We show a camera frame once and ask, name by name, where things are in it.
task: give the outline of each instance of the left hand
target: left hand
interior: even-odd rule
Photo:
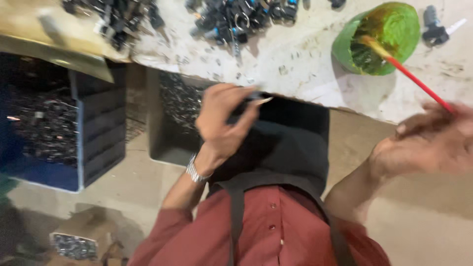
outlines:
[[[473,169],[473,108],[437,103],[400,123],[396,136],[381,141],[369,162],[375,176],[410,173],[463,174]]]
[[[241,146],[259,116],[258,103],[250,102],[236,124],[227,124],[227,120],[253,90],[252,87],[218,84],[205,91],[201,113],[195,122],[205,141],[194,162],[200,175],[212,174]]]

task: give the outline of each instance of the green container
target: green container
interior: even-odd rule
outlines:
[[[360,44],[362,35],[377,39],[394,58],[405,62],[420,39],[419,17],[408,4],[384,3],[352,18],[335,39],[332,54],[344,68],[355,74],[384,76],[394,72],[395,67]]]

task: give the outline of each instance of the maroon shirt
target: maroon shirt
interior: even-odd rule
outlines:
[[[359,266],[387,266],[380,245],[360,224],[338,219]],[[195,221],[189,211],[161,210],[149,237],[129,266],[225,266],[230,244],[230,197],[224,190],[202,202]],[[337,265],[329,226],[315,204],[279,186],[245,193],[243,230],[236,247],[241,266]]]

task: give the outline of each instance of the key ring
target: key ring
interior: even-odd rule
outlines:
[[[245,18],[245,20],[246,20],[246,28],[250,28],[250,18],[248,17],[247,14],[245,14],[245,13],[242,13],[242,14],[244,15],[244,18]],[[239,18],[240,18],[240,13],[236,13],[236,14],[235,14],[235,19],[234,19],[234,21],[235,21],[235,26],[236,26],[239,30],[244,31],[245,29],[243,29],[242,27],[240,27],[240,25],[238,25],[238,19],[239,19]]]

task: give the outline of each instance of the black strap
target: black strap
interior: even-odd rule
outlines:
[[[231,180],[217,182],[218,185],[225,189],[231,197],[230,203],[230,253],[227,266],[235,266],[235,247],[243,228],[243,214],[245,210],[245,191],[257,186],[282,185],[288,184],[307,192],[314,199],[318,209],[322,213],[325,222],[330,226],[330,238],[334,250],[335,259],[338,266],[357,266],[353,258],[345,237],[337,229],[333,218],[324,208],[322,200],[319,198],[318,192],[314,186],[308,182],[305,177],[293,175],[277,174],[272,172],[251,172],[240,174]]]

